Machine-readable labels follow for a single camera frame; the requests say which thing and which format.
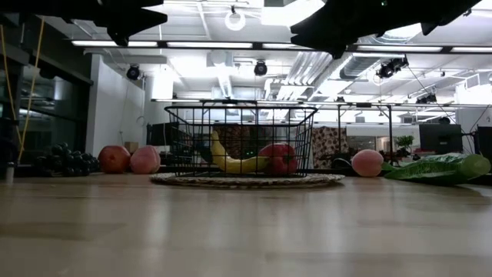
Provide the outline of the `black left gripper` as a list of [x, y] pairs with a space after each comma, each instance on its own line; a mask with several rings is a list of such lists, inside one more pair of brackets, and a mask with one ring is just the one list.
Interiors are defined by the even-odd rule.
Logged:
[[166, 14], [144, 9], [163, 3], [164, 0], [1, 0], [1, 13], [90, 20], [101, 6], [140, 8], [103, 12], [94, 20], [96, 26], [107, 29], [108, 35], [117, 46], [128, 46], [132, 35], [166, 23]]

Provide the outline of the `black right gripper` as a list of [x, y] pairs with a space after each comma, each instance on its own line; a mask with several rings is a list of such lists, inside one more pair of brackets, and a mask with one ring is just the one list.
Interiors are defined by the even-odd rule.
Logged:
[[480, 0], [361, 0], [353, 1], [345, 28], [346, 39], [325, 32], [346, 12], [345, 0], [327, 0], [324, 6], [290, 27], [294, 45], [327, 52], [340, 58], [350, 44], [368, 35], [419, 24], [423, 35], [444, 26], [468, 12]]

